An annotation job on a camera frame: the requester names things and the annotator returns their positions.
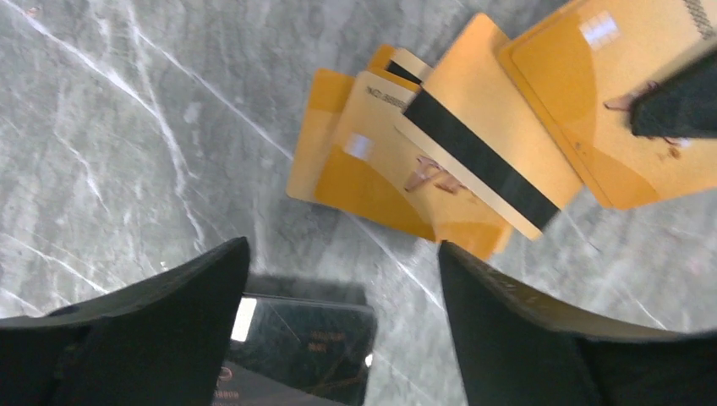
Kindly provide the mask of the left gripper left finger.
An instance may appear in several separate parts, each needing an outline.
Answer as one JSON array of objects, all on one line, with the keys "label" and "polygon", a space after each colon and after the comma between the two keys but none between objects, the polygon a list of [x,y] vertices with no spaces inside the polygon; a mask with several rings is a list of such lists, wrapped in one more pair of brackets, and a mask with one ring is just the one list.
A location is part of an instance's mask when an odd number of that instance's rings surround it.
[{"label": "left gripper left finger", "polygon": [[4,405],[209,405],[249,275],[245,238],[39,317],[1,321]]}]

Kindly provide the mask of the orange credit card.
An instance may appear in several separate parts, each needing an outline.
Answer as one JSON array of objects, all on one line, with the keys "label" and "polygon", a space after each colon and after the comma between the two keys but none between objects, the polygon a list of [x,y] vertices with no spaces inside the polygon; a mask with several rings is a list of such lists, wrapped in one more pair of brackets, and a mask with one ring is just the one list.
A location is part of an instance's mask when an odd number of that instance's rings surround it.
[{"label": "orange credit card", "polygon": [[498,58],[597,201],[632,209],[715,187],[714,140],[630,126],[640,96],[715,46],[713,1],[571,1]]}]

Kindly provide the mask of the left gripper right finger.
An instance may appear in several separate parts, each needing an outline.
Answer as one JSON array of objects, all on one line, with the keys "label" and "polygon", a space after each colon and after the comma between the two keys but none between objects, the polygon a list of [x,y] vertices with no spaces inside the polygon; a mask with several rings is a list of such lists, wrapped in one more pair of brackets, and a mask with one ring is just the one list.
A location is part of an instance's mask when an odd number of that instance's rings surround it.
[{"label": "left gripper right finger", "polygon": [[472,405],[713,405],[716,333],[595,314],[438,250],[455,354]]}]

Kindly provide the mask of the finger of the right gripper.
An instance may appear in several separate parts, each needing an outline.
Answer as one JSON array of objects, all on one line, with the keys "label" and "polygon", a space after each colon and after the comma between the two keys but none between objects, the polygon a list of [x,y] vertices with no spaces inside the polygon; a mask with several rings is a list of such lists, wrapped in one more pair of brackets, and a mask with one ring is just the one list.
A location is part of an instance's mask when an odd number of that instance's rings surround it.
[{"label": "finger of the right gripper", "polygon": [[716,138],[716,51],[679,70],[630,108],[631,132],[642,137]]}]

